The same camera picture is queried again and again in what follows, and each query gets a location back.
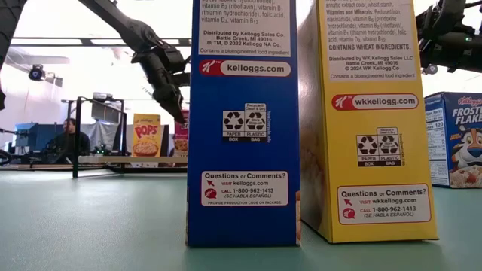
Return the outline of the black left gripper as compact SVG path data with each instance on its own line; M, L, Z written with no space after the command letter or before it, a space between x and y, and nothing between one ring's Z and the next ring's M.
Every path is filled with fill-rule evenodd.
M186 65L191 57L185 59L174 46L160 39L131 37L130 48L134 50L131 63L142 67L148 83L154 88L152 97L167 111L176 123L183 124L180 87L188 87L191 74L186 72Z

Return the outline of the green table mat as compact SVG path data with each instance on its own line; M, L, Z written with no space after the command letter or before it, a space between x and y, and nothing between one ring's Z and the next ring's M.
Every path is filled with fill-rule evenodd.
M437 241L188 248L183 175L0 172L0 271L482 271L482 190L434 195Z

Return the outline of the yellow Corn Pops cereal box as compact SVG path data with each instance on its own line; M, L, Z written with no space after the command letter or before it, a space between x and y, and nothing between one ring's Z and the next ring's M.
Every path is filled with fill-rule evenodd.
M134 114L132 153L134 157L159 157L160 115Z
M300 216L330 243L436 240L413 0L297 0Z

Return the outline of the person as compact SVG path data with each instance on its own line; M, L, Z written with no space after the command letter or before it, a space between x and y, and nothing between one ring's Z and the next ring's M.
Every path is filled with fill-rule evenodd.
M54 163L69 163L73 161L76 132L76 119L67 118L63 123L63 133L47 143L47 149L54 152L56 156ZM86 156L90 153L90 137L84 132L79 132L78 152L81 156Z

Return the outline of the wooden shelf board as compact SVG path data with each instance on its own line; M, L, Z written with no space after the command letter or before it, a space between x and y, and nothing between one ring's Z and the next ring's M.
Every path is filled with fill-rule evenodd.
M79 163L187 163L187 157L79 156Z

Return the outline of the black aluminium station frame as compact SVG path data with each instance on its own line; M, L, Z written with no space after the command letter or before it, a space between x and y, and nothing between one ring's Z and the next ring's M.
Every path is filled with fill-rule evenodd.
M112 165L83 165L79 166L78 171L107 170L108 172L126 173L126 174L143 174L143 173L186 173L186 167L160 167L160 168L136 168ZM55 172L72 172L73 166L66 164L18 164L13 166L0 166L0 171L55 171Z

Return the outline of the grey fabric cover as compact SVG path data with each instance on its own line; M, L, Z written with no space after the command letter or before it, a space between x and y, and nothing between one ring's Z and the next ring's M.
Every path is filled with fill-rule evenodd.
M118 124L97 121L91 124L81 124L81 131L89 137L91 151L93 151L95 147L100 147L101 145L112 150L118 127Z

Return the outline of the black ceiling spotlight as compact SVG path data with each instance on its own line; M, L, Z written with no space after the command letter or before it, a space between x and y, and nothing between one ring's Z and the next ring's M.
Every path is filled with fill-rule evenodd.
M29 79L32 81L44 81L45 71L42 64L34 64L29 71Z

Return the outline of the magenta Raisin Bran cereal box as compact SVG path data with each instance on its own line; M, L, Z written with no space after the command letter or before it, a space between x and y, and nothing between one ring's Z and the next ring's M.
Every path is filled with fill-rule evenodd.
M183 110L182 114L184 123L175 123L173 137L175 157L186 157L188 155L189 110Z

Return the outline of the blue partition panel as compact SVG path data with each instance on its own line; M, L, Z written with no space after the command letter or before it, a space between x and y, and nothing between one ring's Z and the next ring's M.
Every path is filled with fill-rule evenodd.
M16 147L28 147L30 151L40 151L47 143L63 132L61 124L19 123L15 125Z

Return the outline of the blue Frosted Flakes cereal box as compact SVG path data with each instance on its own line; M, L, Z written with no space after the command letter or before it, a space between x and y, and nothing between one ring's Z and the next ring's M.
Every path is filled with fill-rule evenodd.
M295 0L193 0L186 243L300 244Z
M482 93L424 98L432 184L482 188Z

